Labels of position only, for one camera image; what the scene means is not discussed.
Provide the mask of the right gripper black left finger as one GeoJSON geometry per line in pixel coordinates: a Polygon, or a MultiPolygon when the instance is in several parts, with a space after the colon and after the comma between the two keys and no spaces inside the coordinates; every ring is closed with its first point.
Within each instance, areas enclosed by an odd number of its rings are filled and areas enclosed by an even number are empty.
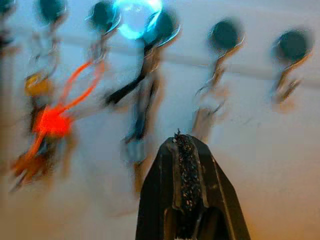
{"type": "Polygon", "coordinates": [[[188,240],[188,135],[158,149],[140,192],[136,240],[188,240]]]}

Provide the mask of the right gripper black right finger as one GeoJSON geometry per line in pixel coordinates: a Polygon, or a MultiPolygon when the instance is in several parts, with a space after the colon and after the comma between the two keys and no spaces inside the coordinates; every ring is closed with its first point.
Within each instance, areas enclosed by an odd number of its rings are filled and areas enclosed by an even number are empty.
{"type": "Polygon", "coordinates": [[[197,240],[251,240],[235,188],[209,147],[192,137],[201,166],[205,195],[197,240]]]}

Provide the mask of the silver keys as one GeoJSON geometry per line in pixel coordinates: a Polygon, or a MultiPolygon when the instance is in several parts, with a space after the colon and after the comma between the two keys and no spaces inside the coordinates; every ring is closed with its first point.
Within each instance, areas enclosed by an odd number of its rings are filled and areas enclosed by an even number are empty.
{"type": "Polygon", "coordinates": [[[196,111],[191,133],[206,144],[210,138],[216,115],[225,104],[225,99],[217,99],[215,95],[216,89],[215,85],[206,83],[194,95],[196,111]]]}

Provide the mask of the round magnet metal hook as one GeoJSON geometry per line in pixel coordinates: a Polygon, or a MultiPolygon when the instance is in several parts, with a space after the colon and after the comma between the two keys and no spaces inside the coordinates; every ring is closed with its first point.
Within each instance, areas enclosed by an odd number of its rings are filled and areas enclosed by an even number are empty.
{"type": "Polygon", "coordinates": [[[215,60],[211,78],[197,90],[196,95],[217,89],[226,71],[224,61],[235,54],[243,45],[244,33],[241,24],[235,19],[225,18],[217,22],[209,32],[209,40],[213,48],[220,52],[215,60]]]}
{"type": "Polygon", "coordinates": [[[280,64],[280,70],[272,87],[273,104],[282,104],[300,86],[302,79],[290,79],[290,74],[311,56],[313,45],[312,35],[305,28],[289,29],[274,41],[272,53],[280,64]]]}
{"type": "Polygon", "coordinates": [[[181,25],[171,10],[153,13],[146,21],[142,40],[144,59],[148,73],[156,70],[159,64],[160,49],[168,45],[178,35],[181,25]]]}
{"type": "Polygon", "coordinates": [[[0,0],[0,17],[10,15],[16,8],[16,0],[0,0]]]}
{"type": "Polygon", "coordinates": [[[35,0],[36,13],[46,28],[46,35],[33,32],[31,35],[31,60],[39,62],[46,58],[47,63],[41,69],[44,78],[53,75],[59,64],[59,43],[57,29],[68,16],[67,0],[35,0]]]}
{"type": "Polygon", "coordinates": [[[91,47],[94,64],[104,60],[107,53],[106,41],[117,30],[121,19],[121,11],[113,0],[100,0],[90,9],[86,22],[98,35],[97,41],[91,47]]]}

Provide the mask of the dark key bunch with fob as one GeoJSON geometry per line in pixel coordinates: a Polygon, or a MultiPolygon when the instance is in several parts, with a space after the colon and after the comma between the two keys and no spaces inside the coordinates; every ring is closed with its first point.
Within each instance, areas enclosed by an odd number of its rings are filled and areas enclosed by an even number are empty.
{"type": "Polygon", "coordinates": [[[31,74],[25,79],[24,91],[30,104],[26,134],[31,142],[10,165],[15,180],[11,193],[47,177],[60,163],[67,173],[76,144],[70,106],[64,95],[54,101],[51,79],[44,78],[41,72],[31,74]]]}

